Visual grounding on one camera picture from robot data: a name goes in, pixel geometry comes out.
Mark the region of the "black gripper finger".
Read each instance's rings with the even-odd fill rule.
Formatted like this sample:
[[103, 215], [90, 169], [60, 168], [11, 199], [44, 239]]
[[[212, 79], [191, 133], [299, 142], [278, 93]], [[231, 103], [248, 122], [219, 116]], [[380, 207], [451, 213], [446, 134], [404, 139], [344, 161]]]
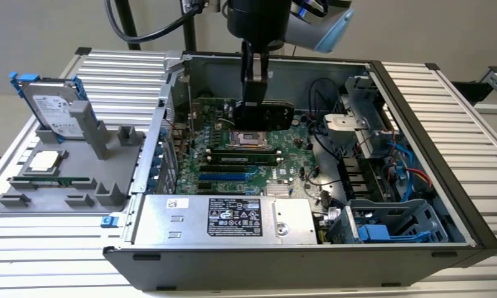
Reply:
[[242, 53], [243, 99], [236, 102], [235, 123], [236, 128], [262, 128], [263, 100], [268, 88], [268, 48], [254, 48], [244, 40]]

